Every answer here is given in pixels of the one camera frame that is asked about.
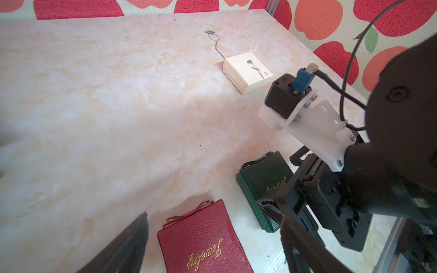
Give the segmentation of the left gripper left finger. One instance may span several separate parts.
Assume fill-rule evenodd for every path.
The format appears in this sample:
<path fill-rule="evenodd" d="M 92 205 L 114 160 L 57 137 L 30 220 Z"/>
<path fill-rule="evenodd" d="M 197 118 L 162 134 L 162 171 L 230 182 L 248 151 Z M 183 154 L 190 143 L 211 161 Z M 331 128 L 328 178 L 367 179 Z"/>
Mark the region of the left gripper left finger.
<path fill-rule="evenodd" d="M 138 273 L 141 270 L 149 224 L 143 212 L 79 271 L 81 273 Z"/>

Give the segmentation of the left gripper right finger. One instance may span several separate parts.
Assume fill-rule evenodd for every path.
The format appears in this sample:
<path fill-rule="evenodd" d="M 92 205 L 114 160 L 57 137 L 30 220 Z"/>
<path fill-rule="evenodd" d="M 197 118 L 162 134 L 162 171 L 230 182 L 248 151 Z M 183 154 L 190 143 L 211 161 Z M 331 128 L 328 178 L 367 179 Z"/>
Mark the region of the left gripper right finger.
<path fill-rule="evenodd" d="M 282 217 L 281 242 L 291 273 L 350 272 L 293 217 Z"/>

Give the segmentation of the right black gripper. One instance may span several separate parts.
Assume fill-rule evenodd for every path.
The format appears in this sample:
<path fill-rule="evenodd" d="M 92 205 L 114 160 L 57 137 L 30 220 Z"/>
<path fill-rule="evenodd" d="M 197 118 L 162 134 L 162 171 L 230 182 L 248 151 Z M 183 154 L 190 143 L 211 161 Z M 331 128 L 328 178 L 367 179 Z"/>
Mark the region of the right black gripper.
<path fill-rule="evenodd" d="M 318 234 L 322 226 L 333 233 L 340 246 L 363 251 L 372 215 L 356 209 L 339 174 L 305 146 L 290 161 L 297 172 L 257 199 L 261 210 L 278 224 L 284 216 L 297 220 L 320 244 L 324 243 Z"/>

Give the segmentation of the green jewelry box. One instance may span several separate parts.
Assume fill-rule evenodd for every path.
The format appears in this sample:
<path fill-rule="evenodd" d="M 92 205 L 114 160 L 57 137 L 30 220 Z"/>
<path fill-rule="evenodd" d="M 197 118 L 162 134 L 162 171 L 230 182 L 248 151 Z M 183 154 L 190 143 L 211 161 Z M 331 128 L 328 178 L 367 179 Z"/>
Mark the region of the green jewelry box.
<path fill-rule="evenodd" d="M 236 181 L 266 233 L 275 233 L 279 224 L 262 211 L 257 200 L 289 182 L 293 174 L 279 151 L 269 151 L 259 159 L 244 163 L 236 175 Z"/>

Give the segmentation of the cream lift-off box lid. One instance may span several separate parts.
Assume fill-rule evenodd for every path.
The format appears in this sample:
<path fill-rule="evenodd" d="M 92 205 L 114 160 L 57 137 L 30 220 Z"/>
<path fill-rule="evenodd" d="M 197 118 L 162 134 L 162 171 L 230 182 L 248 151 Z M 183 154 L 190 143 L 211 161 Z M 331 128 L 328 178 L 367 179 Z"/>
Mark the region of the cream lift-off box lid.
<path fill-rule="evenodd" d="M 242 95 L 273 81 L 273 74 L 251 52 L 225 58 L 223 72 Z"/>

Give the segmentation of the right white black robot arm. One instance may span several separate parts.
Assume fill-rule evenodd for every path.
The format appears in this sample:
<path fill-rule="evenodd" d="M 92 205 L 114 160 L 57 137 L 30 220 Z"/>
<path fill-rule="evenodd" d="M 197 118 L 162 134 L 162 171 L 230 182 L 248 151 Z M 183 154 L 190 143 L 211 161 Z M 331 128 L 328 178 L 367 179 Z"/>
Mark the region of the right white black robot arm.
<path fill-rule="evenodd" d="M 275 222 L 297 220 L 306 206 L 342 247 L 362 251 L 373 215 L 437 224 L 437 39 L 400 53 L 380 73 L 365 108 L 364 142 L 311 82 L 336 84 L 314 64 L 273 81 L 259 116 L 302 143 L 297 172 L 257 199 Z"/>

